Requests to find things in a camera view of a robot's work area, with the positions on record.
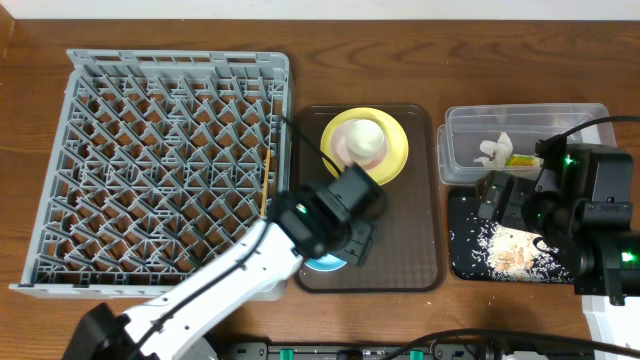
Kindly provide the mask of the yellow green snack wrapper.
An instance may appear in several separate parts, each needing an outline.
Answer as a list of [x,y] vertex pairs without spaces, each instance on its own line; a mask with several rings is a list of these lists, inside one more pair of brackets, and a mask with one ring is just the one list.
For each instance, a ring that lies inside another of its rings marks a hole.
[[506,167],[540,167],[543,163],[541,158],[532,155],[512,154],[507,160]]

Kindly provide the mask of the light blue bowl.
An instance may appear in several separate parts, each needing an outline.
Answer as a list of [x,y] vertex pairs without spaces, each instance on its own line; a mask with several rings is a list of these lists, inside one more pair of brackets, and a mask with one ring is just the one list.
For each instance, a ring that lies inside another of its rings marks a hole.
[[346,264],[346,261],[331,254],[327,254],[319,259],[309,259],[305,262],[306,267],[318,272],[333,272],[344,267]]

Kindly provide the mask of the white tissue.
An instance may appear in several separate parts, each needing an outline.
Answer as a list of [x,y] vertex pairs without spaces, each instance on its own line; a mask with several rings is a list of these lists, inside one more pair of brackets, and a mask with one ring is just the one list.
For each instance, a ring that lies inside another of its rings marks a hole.
[[501,132],[497,141],[483,140],[479,145],[483,156],[474,159],[485,168],[502,168],[513,154],[513,144],[506,132]]

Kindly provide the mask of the cream cup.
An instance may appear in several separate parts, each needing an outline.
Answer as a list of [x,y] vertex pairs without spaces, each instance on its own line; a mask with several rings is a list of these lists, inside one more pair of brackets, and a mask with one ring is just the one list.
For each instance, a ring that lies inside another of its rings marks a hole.
[[371,157],[383,147],[385,135],[374,121],[358,119],[353,121],[346,132],[346,145],[357,156]]

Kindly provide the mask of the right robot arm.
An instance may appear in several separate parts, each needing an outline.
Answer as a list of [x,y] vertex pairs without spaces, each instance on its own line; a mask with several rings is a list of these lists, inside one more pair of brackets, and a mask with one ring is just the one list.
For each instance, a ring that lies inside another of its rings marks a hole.
[[639,234],[632,230],[633,160],[624,150],[562,142],[536,147],[534,180],[492,170],[476,184],[478,215],[535,234],[579,295],[622,306],[639,294]]

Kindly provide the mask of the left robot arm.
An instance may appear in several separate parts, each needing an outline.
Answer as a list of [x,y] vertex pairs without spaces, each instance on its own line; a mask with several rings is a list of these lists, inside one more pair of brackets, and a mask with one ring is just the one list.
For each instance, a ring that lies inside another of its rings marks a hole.
[[66,359],[179,359],[206,332],[306,258],[337,249],[381,198],[351,186],[277,195],[264,219],[220,258],[168,293],[115,315],[100,304],[79,321]]

